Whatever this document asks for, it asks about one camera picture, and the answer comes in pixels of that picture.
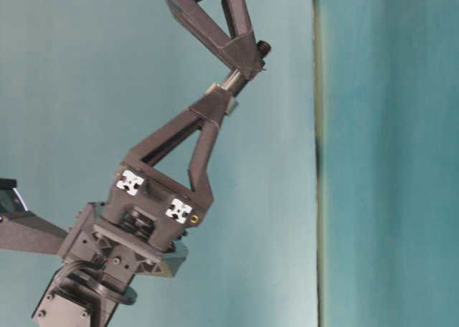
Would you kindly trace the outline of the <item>black gripper upper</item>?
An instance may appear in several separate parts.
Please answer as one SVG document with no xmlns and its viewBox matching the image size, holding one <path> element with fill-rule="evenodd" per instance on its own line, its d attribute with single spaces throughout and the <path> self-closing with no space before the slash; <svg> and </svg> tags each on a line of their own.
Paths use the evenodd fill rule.
<svg viewBox="0 0 459 327">
<path fill-rule="evenodd" d="M 199 5 L 203 0 L 165 0 L 175 19 L 228 68 L 251 80 L 258 73 L 258 50 L 245 0 L 222 0 L 226 33 Z"/>
</svg>

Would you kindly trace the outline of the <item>black gripper lower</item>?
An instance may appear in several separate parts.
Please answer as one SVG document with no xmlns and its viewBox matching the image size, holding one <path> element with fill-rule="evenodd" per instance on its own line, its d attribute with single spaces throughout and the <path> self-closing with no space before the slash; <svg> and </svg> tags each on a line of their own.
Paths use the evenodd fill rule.
<svg viewBox="0 0 459 327">
<path fill-rule="evenodd" d="M 85 205 L 59 256 L 65 262 L 105 260 L 111 276 L 174 276 L 187 256 L 181 237 L 202 222 L 213 202 L 207 164 L 231 97 L 212 89 L 134 146 L 118 167 L 107 201 Z M 186 188 L 152 166 L 195 131 L 201 133 Z"/>
</svg>

